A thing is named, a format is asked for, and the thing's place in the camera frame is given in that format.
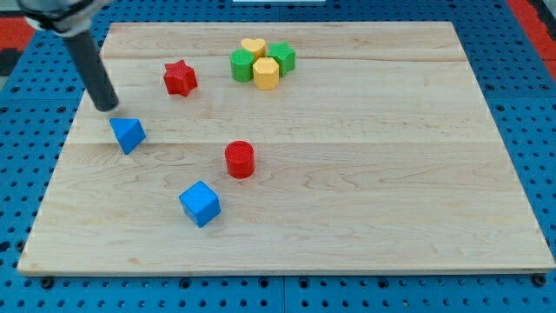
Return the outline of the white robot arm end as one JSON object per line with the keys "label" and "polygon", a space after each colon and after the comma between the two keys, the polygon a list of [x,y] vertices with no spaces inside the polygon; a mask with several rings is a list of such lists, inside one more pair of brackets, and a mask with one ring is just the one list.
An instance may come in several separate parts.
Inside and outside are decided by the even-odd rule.
{"label": "white robot arm end", "polygon": [[112,0],[16,0],[27,23],[36,30],[51,30],[73,37],[90,29],[93,17]]}

